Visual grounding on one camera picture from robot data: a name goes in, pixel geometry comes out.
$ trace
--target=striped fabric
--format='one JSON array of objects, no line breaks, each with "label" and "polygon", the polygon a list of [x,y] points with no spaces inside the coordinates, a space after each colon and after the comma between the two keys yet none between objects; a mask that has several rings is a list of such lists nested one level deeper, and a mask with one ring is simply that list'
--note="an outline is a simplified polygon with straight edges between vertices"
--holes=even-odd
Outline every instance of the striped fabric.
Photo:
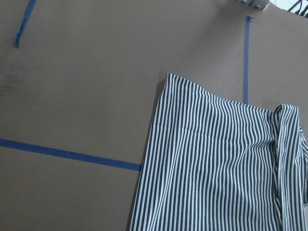
[{"label": "striped fabric", "polygon": [[226,100],[167,74],[130,231],[304,231],[307,170],[298,107]]}]

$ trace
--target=metal bracket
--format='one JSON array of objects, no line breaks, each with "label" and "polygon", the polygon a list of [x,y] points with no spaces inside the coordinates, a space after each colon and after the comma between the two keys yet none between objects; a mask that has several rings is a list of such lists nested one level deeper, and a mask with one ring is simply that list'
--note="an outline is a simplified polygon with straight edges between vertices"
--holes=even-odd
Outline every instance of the metal bracket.
[{"label": "metal bracket", "polygon": [[263,10],[270,0],[235,0],[244,5],[249,5],[258,10]]}]

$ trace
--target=striped shirt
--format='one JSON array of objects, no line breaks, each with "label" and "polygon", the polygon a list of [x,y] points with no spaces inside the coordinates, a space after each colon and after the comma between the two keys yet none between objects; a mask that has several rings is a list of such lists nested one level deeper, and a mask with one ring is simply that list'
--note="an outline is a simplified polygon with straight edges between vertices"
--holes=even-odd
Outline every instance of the striped shirt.
[{"label": "striped shirt", "polygon": [[307,170],[298,107],[226,100],[167,74],[130,231],[304,231]]}]

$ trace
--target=black cable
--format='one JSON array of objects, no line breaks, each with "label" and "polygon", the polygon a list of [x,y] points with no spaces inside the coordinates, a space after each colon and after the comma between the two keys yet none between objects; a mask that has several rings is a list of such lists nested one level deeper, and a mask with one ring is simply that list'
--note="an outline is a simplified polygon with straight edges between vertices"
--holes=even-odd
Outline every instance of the black cable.
[{"label": "black cable", "polygon": [[308,5],[305,7],[302,13],[300,13],[300,16],[304,16],[307,10],[308,10]]},{"label": "black cable", "polygon": [[297,3],[295,3],[289,10],[288,12],[290,12],[291,10],[294,9],[295,6],[297,6],[299,3],[301,3],[303,0],[298,0]]},{"label": "black cable", "polygon": [[303,4],[303,1],[301,1],[301,2],[300,2],[300,7],[299,7],[299,10],[298,10],[298,11],[296,11],[296,12],[295,12],[295,14],[299,14],[300,10],[302,9],[302,4]]}]

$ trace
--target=tape line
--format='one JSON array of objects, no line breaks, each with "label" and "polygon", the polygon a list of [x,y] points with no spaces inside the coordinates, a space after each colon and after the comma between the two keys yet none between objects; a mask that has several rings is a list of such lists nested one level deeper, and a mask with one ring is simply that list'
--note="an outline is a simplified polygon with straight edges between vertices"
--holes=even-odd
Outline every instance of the tape line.
[{"label": "tape line", "polygon": [[19,30],[15,35],[14,46],[16,46],[16,47],[19,46],[19,40],[20,40],[21,36],[23,35],[23,32],[24,32],[24,30],[27,26],[28,20],[30,18],[30,15],[32,13],[32,10],[34,8],[35,3],[36,3],[36,0],[30,0],[29,3],[28,3],[28,6],[27,6],[25,13],[24,13],[24,17],[21,21]]},{"label": "tape line", "polygon": [[58,157],[63,157],[67,159],[73,159],[73,160],[80,160],[84,162],[89,163],[95,163],[100,165],[107,165],[112,167],[119,167],[119,168],[125,168],[135,171],[141,171],[142,165],[125,162],[125,161],[119,161],[119,160],[113,160],[108,158],[103,158],[99,156],[93,156],[93,155],[87,155],[87,154],[81,154],[81,153],[74,153],[54,148],[48,148],[48,147],[42,147],[38,145],[28,144],[28,143],[21,143],[16,141],[9,141],[0,139],[0,146],[6,147],[6,148],[13,148],[18,150],[23,150],[27,152],[33,152],[33,153],[40,153],[45,155],[53,155]]},{"label": "tape line", "polygon": [[245,40],[244,40],[244,78],[243,78],[243,103],[248,104],[248,58],[249,58],[249,28],[250,19],[254,19],[250,16],[246,17],[245,24]]}]

